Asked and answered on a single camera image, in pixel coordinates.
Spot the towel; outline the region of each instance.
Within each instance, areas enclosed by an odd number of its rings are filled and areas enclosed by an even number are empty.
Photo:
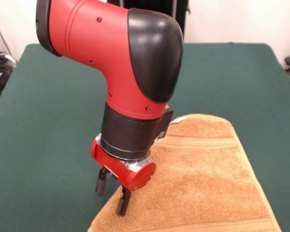
[[[151,149],[157,170],[116,215],[121,188],[88,232],[280,232],[232,124],[188,115]]]

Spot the green table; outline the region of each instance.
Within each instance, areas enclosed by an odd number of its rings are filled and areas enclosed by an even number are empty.
[[[29,45],[0,98],[0,232],[87,231],[98,198],[90,145],[106,84],[94,69]],[[290,80],[264,44],[186,44],[174,116],[230,120],[277,220],[290,232]]]

